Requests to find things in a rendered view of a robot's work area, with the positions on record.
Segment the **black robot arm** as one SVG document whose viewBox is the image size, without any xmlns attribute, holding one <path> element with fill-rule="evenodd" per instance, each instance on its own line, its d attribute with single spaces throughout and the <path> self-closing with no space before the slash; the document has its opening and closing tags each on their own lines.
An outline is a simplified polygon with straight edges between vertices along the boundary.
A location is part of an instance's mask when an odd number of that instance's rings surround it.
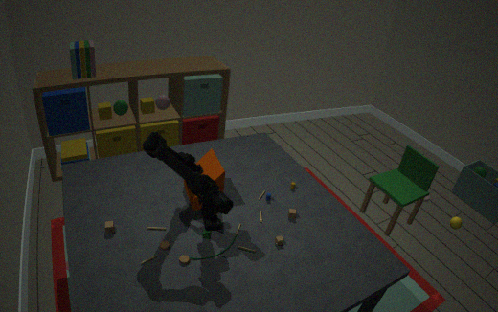
<svg viewBox="0 0 498 312">
<path fill-rule="evenodd" d="M 146 154 L 162 160 L 183 178 L 193 194 L 205 203 L 212 202 L 215 206 L 215 214 L 218 212 L 227 214 L 233 207 L 233 202 L 218 190 L 216 182 L 208 175 L 201 175 L 203 169 L 200 164 L 195 163 L 195 157 L 191 154 L 176 153 L 167 146 L 167 141 L 157 132 L 152 132 L 144 141 L 143 146 Z"/>
</svg>

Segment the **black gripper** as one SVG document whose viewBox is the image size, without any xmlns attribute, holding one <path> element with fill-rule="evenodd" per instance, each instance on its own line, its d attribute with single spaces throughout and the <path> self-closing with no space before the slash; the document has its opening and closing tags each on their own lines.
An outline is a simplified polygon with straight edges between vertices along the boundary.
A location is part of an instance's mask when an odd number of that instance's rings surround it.
<svg viewBox="0 0 498 312">
<path fill-rule="evenodd" d="M 215 206 L 212 202 L 205 203 L 198 197 L 199 205 L 201 202 L 202 208 L 201 213 L 203 216 L 203 222 L 205 226 L 205 231 L 217 231 L 222 229 L 221 219 L 218 218 L 217 214 L 215 214 Z"/>
</svg>

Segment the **green block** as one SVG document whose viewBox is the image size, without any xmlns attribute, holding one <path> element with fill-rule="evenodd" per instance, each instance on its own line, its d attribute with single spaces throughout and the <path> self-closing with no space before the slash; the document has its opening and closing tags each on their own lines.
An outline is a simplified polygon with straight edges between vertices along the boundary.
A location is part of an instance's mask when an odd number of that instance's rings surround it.
<svg viewBox="0 0 498 312">
<path fill-rule="evenodd" d="M 203 233 L 202 233 L 203 237 L 204 238 L 207 238 L 209 239 L 211 237 L 211 231 L 205 231 L 205 229 L 203 230 Z"/>
</svg>

